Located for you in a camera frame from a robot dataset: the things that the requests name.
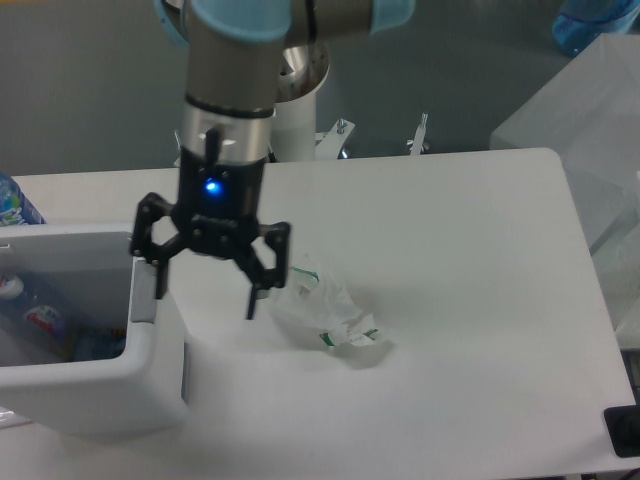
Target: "black object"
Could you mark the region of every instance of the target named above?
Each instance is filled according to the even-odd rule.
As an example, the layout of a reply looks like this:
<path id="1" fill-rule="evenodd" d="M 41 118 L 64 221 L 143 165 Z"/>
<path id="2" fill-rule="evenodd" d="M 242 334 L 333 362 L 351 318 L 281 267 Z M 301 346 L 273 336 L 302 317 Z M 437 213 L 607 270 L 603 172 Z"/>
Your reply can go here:
<path id="1" fill-rule="evenodd" d="M 616 455 L 640 457 L 640 406 L 607 408 L 604 420 Z"/>
<path id="2" fill-rule="evenodd" d="M 260 291 L 282 288 L 289 269 L 291 226 L 280 222 L 260 225 L 257 219 L 264 160 L 247 165 L 218 164 L 221 133 L 207 132 L 205 159 L 182 149 L 178 201 L 168 203 L 149 193 L 138 204 L 130 252 L 157 268 L 156 298 L 167 291 L 169 260 L 188 248 L 222 260 L 233 260 L 251 281 L 247 318 L 252 319 Z M 178 233 L 163 245 L 152 241 L 153 224 L 171 217 Z M 267 269 L 252 242 L 259 236 L 276 254 Z"/>

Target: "blue led light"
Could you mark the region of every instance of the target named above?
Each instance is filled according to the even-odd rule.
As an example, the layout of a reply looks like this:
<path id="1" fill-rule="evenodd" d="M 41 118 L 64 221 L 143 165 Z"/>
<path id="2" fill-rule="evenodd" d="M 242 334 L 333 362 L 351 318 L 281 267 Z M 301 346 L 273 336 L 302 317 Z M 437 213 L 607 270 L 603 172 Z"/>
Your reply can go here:
<path id="1" fill-rule="evenodd" d="M 204 184 L 204 188 L 207 191 L 207 193 L 211 195 L 217 195 L 222 190 L 222 188 L 220 187 L 220 184 L 211 178 L 206 181 L 206 183 Z"/>

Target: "light blue joint cover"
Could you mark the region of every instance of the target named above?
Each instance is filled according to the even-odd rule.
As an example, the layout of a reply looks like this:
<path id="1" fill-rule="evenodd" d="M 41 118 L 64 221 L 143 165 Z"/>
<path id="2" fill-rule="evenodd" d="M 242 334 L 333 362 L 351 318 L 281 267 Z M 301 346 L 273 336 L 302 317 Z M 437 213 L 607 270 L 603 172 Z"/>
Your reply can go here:
<path id="1" fill-rule="evenodd" d="M 208 27 L 242 42 L 271 42 L 291 26 L 291 0 L 191 0 L 191 10 Z"/>
<path id="2" fill-rule="evenodd" d="M 416 0 L 374 0 L 371 33 L 406 23 L 416 9 Z"/>
<path id="3" fill-rule="evenodd" d="M 184 47 L 185 45 L 188 45 L 187 40 L 180 35 L 180 32 L 176 30 L 173 23 L 171 23 L 171 20 L 169 20 L 169 17 L 167 17 L 167 11 L 162 6 L 162 0 L 153 0 L 153 5 L 156 7 L 158 19 L 164 29 L 164 33 L 169 37 L 169 41 L 177 47 Z"/>

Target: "bottle label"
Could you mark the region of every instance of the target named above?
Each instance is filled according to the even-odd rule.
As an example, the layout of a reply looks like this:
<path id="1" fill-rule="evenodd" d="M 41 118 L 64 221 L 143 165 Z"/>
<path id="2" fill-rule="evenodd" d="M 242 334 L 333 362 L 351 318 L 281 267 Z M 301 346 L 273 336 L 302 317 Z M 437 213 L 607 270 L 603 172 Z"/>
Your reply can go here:
<path id="1" fill-rule="evenodd" d="M 20 197 L 11 195 L 5 200 L 0 212 L 0 226 L 10 227 L 13 225 L 22 225 L 26 220 L 22 216 L 22 207 L 20 206 Z"/>
<path id="2" fill-rule="evenodd" d="M 24 314 L 24 319 L 55 338 L 64 335 L 64 320 L 60 312 L 53 307 L 40 305 L 32 308 Z"/>

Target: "plastic bottle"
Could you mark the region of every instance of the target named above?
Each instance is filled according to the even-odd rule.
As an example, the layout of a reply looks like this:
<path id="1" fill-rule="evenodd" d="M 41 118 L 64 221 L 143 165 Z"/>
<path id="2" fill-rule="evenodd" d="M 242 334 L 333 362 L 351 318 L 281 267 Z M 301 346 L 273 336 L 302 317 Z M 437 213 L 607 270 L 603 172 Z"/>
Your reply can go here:
<path id="1" fill-rule="evenodd" d="M 33 279 L 0 272 L 0 309 L 23 337 L 63 360 L 71 358 L 76 328 L 70 309 L 53 291 Z"/>
<path id="2" fill-rule="evenodd" d="M 640 13 L 640 0 L 566 0 L 553 23 L 562 51 L 575 57 L 601 33 L 627 33 Z"/>
<path id="3" fill-rule="evenodd" d="M 0 227 L 45 223 L 40 212 L 24 196 L 18 184 L 0 173 Z"/>

